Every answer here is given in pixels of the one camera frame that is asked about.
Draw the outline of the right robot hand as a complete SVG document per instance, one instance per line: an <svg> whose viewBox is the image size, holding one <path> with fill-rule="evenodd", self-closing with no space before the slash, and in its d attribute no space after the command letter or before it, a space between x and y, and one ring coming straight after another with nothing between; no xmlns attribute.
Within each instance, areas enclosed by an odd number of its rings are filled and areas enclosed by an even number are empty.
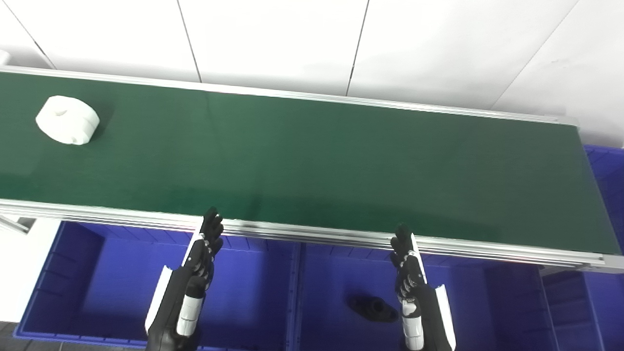
<svg viewBox="0 0 624 351"><path fill-rule="evenodd" d="M457 345L445 285L428 283L414 233L400 224L391 239L396 267L395 291L406 351L454 351Z"/></svg>

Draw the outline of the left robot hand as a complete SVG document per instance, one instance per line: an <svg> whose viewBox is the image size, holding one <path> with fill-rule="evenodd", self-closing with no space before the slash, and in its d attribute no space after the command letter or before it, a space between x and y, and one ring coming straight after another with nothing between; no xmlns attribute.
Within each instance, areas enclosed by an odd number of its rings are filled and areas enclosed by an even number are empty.
<svg viewBox="0 0 624 351"><path fill-rule="evenodd" d="M215 207L209 208L180 267L163 267L144 324L147 351L198 349L200 315L223 246L222 220Z"/></svg>

